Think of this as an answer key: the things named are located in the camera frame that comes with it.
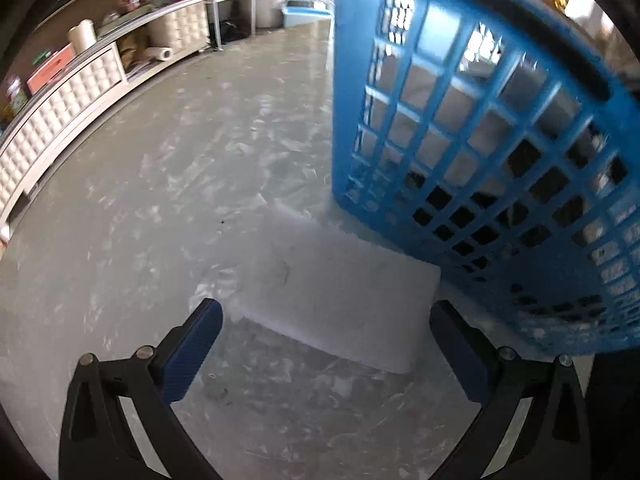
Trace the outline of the light blue storage bin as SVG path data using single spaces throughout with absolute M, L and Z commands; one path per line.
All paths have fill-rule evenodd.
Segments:
M 284 28 L 332 21 L 334 3 L 330 0 L 284 0 L 281 6 Z

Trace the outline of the white paper roll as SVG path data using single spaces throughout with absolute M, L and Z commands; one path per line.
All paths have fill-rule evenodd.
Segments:
M 174 56 L 170 47 L 148 47 L 142 52 L 143 61 L 167 62 Z

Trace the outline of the white plastic jug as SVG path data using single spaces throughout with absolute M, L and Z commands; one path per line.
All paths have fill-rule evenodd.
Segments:
M 85 18 L 67 33 L 67 39 L 74 53 L 80 55 L 96 44 L 96 31 L 93 21 Z

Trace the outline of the blue plastic laundry basket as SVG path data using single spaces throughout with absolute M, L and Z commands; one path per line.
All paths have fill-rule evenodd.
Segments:
M 333 195 L 413 257 L 427 261 L 411 247 L 428 190 L 496 190 L 524 136 L 545 146 L 593 128 L 639 191 L 638 100 L 542 2 L 334 0 L 334 39 Z M 497 307 L 442 274 L 550 353 L 639 342 L 639 289 L 623 309 L 567 321 Z

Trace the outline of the white tufted TV cabinet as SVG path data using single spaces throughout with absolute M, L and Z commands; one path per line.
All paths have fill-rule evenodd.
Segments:
M 170 61 L 125 68 L 117 41 L 145 32 L 151 47 L 170 47 Z M 1 223 L 66 148 L 128 93 L 210 46 L 205 0 L 162 6 L 113 30 L 77 55 L 31 98 L 1 137 Z

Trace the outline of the pink storage box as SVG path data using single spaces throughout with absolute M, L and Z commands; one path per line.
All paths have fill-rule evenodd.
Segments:
M 62 74 L 66 66 L 73 61 L 75 50 L 72 44 L 66 44 L 62 49 L 44 58 L 27 79 L 29 93 L 34 96 L 42 87 Z

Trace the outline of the white foam pad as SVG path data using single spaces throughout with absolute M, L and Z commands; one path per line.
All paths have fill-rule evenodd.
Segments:
M 439 282 L 434 264 L 275 206 L 244 242 L 227 310 L 332 356 L 407 374 Z

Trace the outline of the black plush toy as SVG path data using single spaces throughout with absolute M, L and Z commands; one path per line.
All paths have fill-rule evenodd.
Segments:
M 639 289 L 636 182 L 593 128 L 555 144 L 527 136 L 496 190 L 434 184 L 413 213 L 413 255 L 475 296 L 567 321 L 623 309 Z

